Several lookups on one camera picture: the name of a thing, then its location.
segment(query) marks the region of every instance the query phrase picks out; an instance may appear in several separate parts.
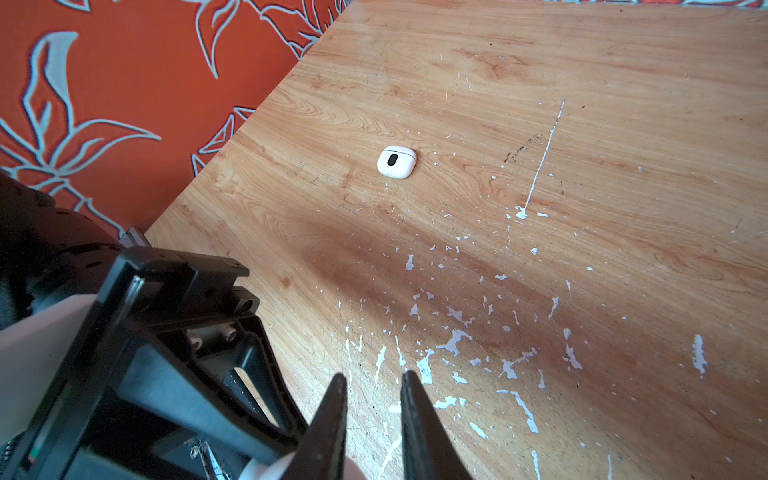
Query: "wood grain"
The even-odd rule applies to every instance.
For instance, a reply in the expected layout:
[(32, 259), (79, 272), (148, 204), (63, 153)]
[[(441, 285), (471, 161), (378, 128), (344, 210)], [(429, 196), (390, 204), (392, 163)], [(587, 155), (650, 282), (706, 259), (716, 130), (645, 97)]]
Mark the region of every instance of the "wood grain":
[[(250, 268), (308, 418), (347, 375), (369, 478), (401, 478), (398, 351), (427, 349), (476, 478), (537, 478), (532, 451), (542, 478), (765, 478), (766, 21), (355, 0), (147, 237)], [(405, 180), (376, 170), (391, 144)]]

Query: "black motor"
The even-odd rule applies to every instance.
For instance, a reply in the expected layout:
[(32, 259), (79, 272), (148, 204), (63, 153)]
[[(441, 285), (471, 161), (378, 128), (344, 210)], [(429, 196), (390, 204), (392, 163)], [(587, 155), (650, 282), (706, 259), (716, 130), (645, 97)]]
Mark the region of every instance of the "black motor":
[(85, 215), (0, 175), (0, 329), (97, 293), (122, 246)]

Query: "wooden tabletop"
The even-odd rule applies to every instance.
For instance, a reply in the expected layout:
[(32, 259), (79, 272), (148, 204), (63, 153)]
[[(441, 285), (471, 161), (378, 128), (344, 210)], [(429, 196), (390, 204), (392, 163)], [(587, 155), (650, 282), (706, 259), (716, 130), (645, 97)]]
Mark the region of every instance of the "wooden tabletop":
[(250, 268), (369, 478), (405, 369), (475, 478), (765, 478), (766, 22), (355, 0), (147, 237)]

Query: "scratch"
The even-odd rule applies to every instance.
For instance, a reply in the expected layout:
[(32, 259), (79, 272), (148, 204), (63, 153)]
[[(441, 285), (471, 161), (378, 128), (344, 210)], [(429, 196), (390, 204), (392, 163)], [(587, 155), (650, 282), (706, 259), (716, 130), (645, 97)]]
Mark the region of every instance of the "scratch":
[(563, 115), (563, 109), (565, 108), (565, 97), (563, 97), (563, 104), (560, 106), (560, 113), (558, 113), (558, 117), (554, 120), (554, 126), (549, 131), (549, 141), (547, 142), (547, 148), (544, 150), (544, 155), (541, 157), (541, 163), (538, 165), (538, 170), (536, 170), (536, 175), (533, 177), (533, 183), (531, 184), (531, 191), (528, 192), (528, 199), (525, 201), (525, 206), (520, 209), (519, 212), (516, 213), (516, 217), (524, 220), (528, 215), (525, 214), (525, 209), (528, 208), (528, 204), (531, 202), (531, 195), (533, 195), (533, 190), (536, 188), (536, 180), (538, 179), (538, 174), (541, 172), (541, 167), (544, 166), (544, 161), (547, 159), (547, 154), (549, 153), (549, 147), (552, 145), (552, 136), (554, 135), (554, 131), (558, 128), (558, 122), (560, 121), (560, 116)]
[(384, 468), (386, 468), (386, 464), (388, 464), (389, 461), (392, 460), (392, 453), (395, 451), (396, 448), (400, 446), (401, 443), (402, 443), (402, 435), (400, 436), (400, 438), (398, 438), (392, 443), (392, 448), (390, 448), (389, 451), (386, 453), (386, 457), (384, 457), (384, 462), (382, 463), (382, 467), (379, 470), (379, 476), (376, 477), (376, 480), (380, 480), (382, 475), (384, 475)]
[(518, 156), (518, 154), (520, 154), (520, 153), (522, 153), (522, 152), (526, 151), (526, 150), (528, 149), (528, 147), (530, 147), (530, 146), (531, 146), (531, 142), (532, 142), (533, 140), (536, 140), (537, 138), (541, 138), (541, 134), (536, 134), (536, 135), (534, 135), (533, 137), (529, 138), (529, 139), (528, 139), (528, 141), (527, 141), (527, 142), (525, 142), (525, 144), (524, 144), (522, 147), (518, 148), (518, 150), (517, 150), (517, 151), (516, 151), (514, 154), (513, 154), (512, 152), (509, 152), (509, 153), (507, 154), (507, 157), (504, 159), (504, 163), (507, 163), (507, 161), (509, 160), (509, 156), (510, 156), (510, 155), (512, 155), (512, 160), (514, 161), (514, 160), (515, 160), (515, 157), (517, 157), (517, 156)]
[[(747, 238), (757, 237), (758, 235), (762, 235), (763, 233), (768, 233), (768, 230), (763, 230), (762, 232), (753, 233), (752, 235), (749, 235)], [(730, 245), (731, 243), (736, 243), (739, 240), (734, 240), (733, 242), (728, 242)]]
[(730, 234), (733, 235), (734, 237), (736, 236), (736, 230), (739, 230), (739, 225), (741, 225), (741, 220), (743, 220), (743, 218), (740, 218), (739, 221), (736, 222), (736, 226), (733, 228), (733, 230), (730, 231)]

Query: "orange wall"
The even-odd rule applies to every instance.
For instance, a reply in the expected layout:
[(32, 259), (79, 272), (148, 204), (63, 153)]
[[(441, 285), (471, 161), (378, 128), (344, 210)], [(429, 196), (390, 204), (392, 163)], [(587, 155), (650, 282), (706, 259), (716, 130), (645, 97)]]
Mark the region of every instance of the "orange wall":
[(343, 1), (315, 0), (317, 20), (313, 0), (5, 2), (0, 166), (116, 236), (144, 230)]

